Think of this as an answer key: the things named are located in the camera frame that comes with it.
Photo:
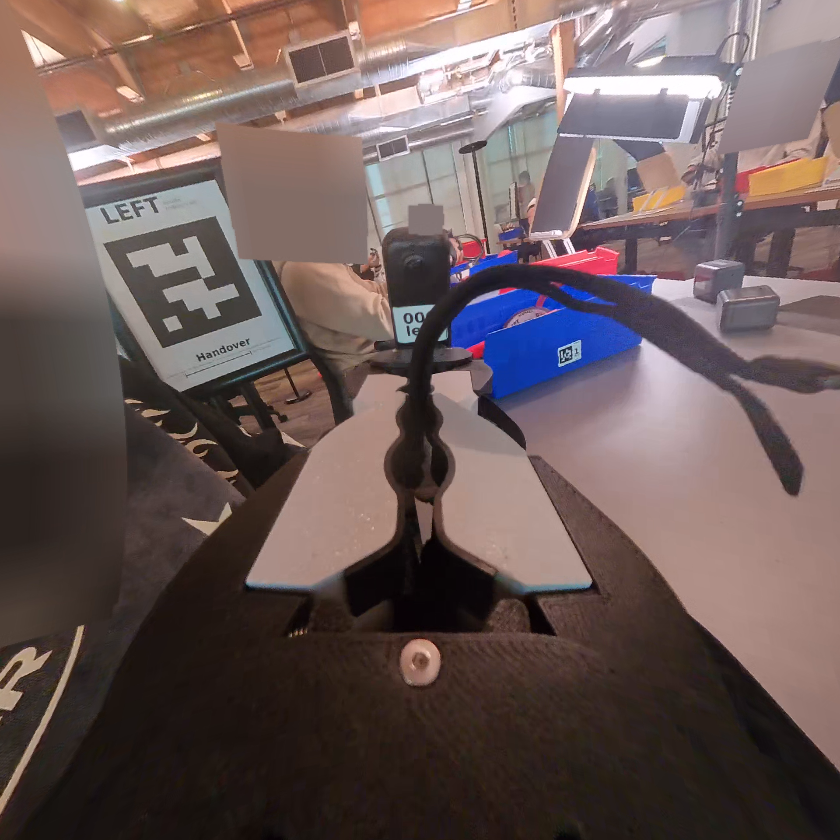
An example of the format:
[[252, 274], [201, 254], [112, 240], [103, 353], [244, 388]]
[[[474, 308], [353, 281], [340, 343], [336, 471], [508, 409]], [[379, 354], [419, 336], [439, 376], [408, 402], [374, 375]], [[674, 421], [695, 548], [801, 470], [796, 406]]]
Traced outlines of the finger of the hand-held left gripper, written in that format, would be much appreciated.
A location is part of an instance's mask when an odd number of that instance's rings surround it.
[[354, 413], [386, 411], [395, 414], [404, 404], [404, 377], [369, 374], [354, 398]]
[[434, 397], [455, 403], [474, 403], [492, 392], [492, 371], [487, 364], [464, 364], [434, 374]]

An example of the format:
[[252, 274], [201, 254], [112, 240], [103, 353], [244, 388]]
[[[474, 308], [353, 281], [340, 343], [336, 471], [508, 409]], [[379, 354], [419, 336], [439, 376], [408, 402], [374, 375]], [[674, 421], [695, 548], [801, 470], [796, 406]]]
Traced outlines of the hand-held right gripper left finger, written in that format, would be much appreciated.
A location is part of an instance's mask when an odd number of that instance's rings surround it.
[[250, 589], [314, 591], [395, 537], [397, 495], [385, 457], [396, 414], [353, 414], [309, 452], [246, 578]]

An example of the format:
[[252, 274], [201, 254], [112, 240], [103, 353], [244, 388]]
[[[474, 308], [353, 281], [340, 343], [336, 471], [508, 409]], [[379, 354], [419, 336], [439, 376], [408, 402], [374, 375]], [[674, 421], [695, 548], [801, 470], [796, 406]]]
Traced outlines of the blue bin with tag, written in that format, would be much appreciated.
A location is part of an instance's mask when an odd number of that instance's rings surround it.
[[[512, 329], [503, 328], [515, 312], [535, 305], [552, 313]], [[482, 360], [492, 371], [492, 395], [496, 398], [578, 371], [632, 350], [643, 341], [619, 322], [519, 289], [472, 301], [452, 321], [451, 331], [455, 347], [470, 349], [482, 344]]]

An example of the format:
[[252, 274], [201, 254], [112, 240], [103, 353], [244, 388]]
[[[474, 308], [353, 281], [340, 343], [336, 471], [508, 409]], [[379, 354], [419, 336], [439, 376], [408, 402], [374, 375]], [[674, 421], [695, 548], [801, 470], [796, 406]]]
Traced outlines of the plain blue bin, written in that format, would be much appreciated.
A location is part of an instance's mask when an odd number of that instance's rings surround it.
[[491, 267], [515, 264], [517, 262], [517, 254], [512, 251], [505, 251], [500, 255], [488, 255], [472, 259], [462, 264], [453, 266], [449, 272], [450, 285], [455, 285], [464, 281], [479, 271], [486, 270]]

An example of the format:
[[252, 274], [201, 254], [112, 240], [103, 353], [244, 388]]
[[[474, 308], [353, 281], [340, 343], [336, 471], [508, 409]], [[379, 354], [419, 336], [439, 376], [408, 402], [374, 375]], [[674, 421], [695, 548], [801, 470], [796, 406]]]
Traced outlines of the black easel stand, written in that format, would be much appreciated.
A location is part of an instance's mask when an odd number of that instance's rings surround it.
[[352, 414], [350, 399], [341, 376], [333, 369], [324, 353], [311, 341], [290, 300], [281, 288], [280, 275], [270, 262], [264, 260], [238, 261], [248, 282], [247, 300], [252, 300], [259, 313], [244, 317], [237, 313], [235, 322], [224, 330], [225, 343], [239, 342], [239, 347], [226, 351], [226, 362], [215, 361], [224, 367], [220, 375], [218, 394], [227, 397], [237, 392], [245, 400], [248, 410], [234, 409], [236, 414], [250, 414], [259, 428], [277, 427], [276, 420], [285, 423], [288, 418], [270, 405], [259, 393], [257, 381], [280, 373], [290, 384], [292, 394], [288, 404], [309, 399], [309, 391], [299, 391], [291, 379], [295, 364], [309, 361], [321, 375], [327, 389], [332, 417], [341, 424]]

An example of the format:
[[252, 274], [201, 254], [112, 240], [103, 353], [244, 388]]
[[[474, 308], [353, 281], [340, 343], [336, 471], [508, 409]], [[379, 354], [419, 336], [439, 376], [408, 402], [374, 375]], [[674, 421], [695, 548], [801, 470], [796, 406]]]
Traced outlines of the red storage bin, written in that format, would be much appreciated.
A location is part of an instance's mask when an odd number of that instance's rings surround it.
[[[516, 265], [518, 263], [518, 252], [505, 250], [500, 255], [487, 257], [480, 265], [476, 265], [476, 269], [488, 269], [495, 266]], [[594, 250], [579, 250], [572, 254], [539, 259], [529, 264], [530, 266], [545, 265], [569, 268], [589, 275], [610, 277], [618, 274], [618, 253], [610, 248], [597, 246]]]

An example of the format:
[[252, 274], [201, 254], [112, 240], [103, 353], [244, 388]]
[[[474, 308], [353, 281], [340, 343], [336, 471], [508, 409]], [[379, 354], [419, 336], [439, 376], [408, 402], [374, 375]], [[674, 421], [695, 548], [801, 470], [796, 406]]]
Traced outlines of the tilted white-framed monitor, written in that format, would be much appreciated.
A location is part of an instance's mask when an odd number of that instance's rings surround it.
[[595, 141], [558, 135], [551, 151], [529, 221], [529, 238], [543, 258], [574, 252], [578, 227], [595, 168]]

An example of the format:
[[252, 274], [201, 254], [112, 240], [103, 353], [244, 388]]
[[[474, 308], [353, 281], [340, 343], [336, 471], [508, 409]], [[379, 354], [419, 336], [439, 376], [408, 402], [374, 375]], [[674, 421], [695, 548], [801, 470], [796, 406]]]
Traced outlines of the framed marker sign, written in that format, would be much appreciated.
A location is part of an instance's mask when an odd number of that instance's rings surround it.
[[238, 256], [218, 161], [80, 187], [115, 333], [129, 357], [195, 396], [309, 356], [277, 273]]

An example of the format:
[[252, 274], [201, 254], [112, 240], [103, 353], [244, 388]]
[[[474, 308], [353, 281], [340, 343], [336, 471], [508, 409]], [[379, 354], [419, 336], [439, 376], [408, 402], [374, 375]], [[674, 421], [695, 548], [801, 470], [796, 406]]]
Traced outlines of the small yellow bin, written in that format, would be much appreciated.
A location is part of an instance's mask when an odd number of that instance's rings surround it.
[[634, 214], [649, 214], [681, 203], [687, 194], [685, 184], [660, 187], [633, 198]]

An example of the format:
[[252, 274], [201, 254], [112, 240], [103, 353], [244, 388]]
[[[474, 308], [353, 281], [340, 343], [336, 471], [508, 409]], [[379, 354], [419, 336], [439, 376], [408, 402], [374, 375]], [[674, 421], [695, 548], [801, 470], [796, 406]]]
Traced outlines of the studio light panel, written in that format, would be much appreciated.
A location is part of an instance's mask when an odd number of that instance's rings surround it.
[[575, 68], [563, 82], [564, 138], [695, 144], [732, 64], [718, 56], [665, 56], [653, 66]]

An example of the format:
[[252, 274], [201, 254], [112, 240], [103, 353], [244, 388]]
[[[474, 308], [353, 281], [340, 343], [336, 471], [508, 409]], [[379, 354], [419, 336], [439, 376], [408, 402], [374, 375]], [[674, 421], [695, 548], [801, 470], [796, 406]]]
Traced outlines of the light stand pole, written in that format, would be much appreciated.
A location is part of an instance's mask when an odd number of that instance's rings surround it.
[[[740, 23], [735, 23], [734, 31], [725, 38], [731, 46], [728, 58], [730, 70], [726, 81], [725, 96], [721, 102], [724, 106], [723, 124], [728, 126], [729, 112], [732, 109], [734, 93], [739, 84], [743, 61], [749, 52], [750, 36], [743, 30]], [[719, 177], [719, 207], [717, 210], [716, 237], [713, 251], [714, 259], [728, 259], [732, 241], [732, 228], [737, 215], [739, 199], [736, 190], [738, 177], [739, 153], [722, 150], [722, 138], [718, 144], [721, 156], [721, 173]]]

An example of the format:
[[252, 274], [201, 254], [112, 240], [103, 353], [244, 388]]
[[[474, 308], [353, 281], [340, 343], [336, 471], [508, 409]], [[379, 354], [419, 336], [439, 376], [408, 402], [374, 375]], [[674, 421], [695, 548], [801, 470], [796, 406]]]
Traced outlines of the small red bin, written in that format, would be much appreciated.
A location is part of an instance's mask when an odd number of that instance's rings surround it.
[[781, 163], [777, 164], [763, 164], [756, 167], [753, 167], [748, 170], [739, 171], [736, 176], [736, 181], [734, 184], [734, 190], [737, 194], [741, 195], [748, 195], [751, 192], [751, 179], [754, 175], [757, 175], [762, 172], [770, 171], [773, 169], [777, 169], [781, 166]]

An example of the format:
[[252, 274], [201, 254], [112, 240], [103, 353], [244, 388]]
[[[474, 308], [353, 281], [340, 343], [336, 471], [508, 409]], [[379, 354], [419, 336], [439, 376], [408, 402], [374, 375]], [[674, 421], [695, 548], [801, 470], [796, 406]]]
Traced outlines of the wooden work table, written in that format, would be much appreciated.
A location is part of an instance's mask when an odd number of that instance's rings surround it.
[[[767, 277], [786, 277], [800, 231], [838, 229], [838, 198], [838, 184], [768, 196], [738, 196], [722, 257], [737, 259], [746, 269]], [[720, 204], [694, 206], [684, 201], [664, 209], [583, 224], [573, 235], [573, 243], [587, 249], [621, 243], [623, 270], [635, 273], [643, 242], [714, 249], [722, 219]]]

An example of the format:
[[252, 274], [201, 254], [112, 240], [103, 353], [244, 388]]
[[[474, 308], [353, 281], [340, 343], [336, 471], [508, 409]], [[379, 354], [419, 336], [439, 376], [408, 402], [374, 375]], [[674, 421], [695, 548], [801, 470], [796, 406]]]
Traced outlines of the large yellow bin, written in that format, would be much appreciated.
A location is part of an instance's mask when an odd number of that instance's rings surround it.
[[749, 174], [751, 197], [798, 193], [821, 186], [826, 177], [828, 159], [799, 159], [764, 167]]

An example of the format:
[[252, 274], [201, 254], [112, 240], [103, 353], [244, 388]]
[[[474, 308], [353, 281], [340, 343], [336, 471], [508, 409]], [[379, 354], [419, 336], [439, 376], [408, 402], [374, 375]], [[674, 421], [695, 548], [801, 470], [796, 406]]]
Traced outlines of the silver ventilation duct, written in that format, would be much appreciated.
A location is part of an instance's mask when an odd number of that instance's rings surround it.
[[599, 12], [612, 2], [492, 2], [398, 30], [393, 37], [351, 41], [355, 68], [297, 83], [291, 61], [240, 72], [196, 91], [150, 100], [108, 119], [87, 118], [100, 144], [136, 154], [279, 111], [373, 88], [486, 53], [518, 51], [546, 39], [556, 24]]

